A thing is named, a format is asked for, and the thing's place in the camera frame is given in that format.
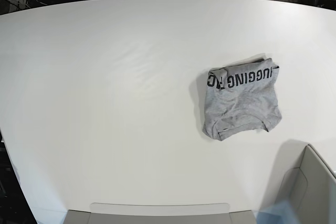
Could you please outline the grey T-shirt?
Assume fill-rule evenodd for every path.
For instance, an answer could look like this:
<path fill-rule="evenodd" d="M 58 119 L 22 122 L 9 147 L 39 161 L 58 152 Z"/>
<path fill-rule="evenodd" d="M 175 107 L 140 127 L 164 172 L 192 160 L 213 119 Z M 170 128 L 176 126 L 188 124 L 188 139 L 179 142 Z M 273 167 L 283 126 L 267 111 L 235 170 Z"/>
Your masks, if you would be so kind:
<path fill-rule="evenodd" d="M 223 141 L 243 131 L 274 129 L 282 119 L 275 92 L 278 73 L 271 58 L 211 69 L 203 133 Z"/>

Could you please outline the grey bin bottom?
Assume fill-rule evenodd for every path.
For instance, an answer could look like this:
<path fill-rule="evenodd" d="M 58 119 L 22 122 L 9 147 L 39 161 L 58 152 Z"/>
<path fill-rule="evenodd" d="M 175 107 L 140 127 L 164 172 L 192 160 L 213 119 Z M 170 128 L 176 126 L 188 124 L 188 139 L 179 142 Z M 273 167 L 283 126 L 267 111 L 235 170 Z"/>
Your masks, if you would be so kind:
<path fill-rule="evenodd" d="M 68 210 L 64 223 L 256 223 L 251 210 L 230 212 L 227 203 L 201 205 L 120 205 L 92 203 Z"/>

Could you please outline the grey bin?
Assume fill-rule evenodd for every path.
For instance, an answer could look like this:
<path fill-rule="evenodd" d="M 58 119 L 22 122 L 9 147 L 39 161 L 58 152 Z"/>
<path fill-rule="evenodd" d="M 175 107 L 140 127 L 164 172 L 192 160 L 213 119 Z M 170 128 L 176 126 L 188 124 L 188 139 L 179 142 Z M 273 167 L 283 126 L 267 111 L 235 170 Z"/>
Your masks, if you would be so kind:
<path fill-rule="evenodd" d="M 230 212 L 227 203 L 201 205 L 120 205 L 92 203 L 68 210 L 64 223 L 256 223 L 251 210 Z"/>
<path fill-rule="evenodd" d="M 283 223 L 335 223 L 335 173 L 312 145 L 285 173 L 274 207 Z"/>

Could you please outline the grey bin right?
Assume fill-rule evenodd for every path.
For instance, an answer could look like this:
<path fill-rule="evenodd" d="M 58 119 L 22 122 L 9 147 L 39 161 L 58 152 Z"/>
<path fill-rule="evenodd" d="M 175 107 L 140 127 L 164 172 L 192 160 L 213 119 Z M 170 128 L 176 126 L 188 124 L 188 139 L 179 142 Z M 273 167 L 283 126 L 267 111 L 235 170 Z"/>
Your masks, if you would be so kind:
<path fill-rule="evenodd" d="M 283 223 L 335 223 L 335 173 L 312 145 L 285 173 L 274 207 Z"/>

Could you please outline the blue translucent sheet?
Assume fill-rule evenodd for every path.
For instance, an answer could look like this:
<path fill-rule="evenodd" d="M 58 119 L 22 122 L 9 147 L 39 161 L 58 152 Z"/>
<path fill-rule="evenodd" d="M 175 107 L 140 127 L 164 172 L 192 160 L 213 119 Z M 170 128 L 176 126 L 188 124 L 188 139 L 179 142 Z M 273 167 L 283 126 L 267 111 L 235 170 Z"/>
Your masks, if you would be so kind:
<path fill-rule="evenodd" d="M 284 200 L 255 213 L 257 224 L 300 223 L 289 201 Z"/>

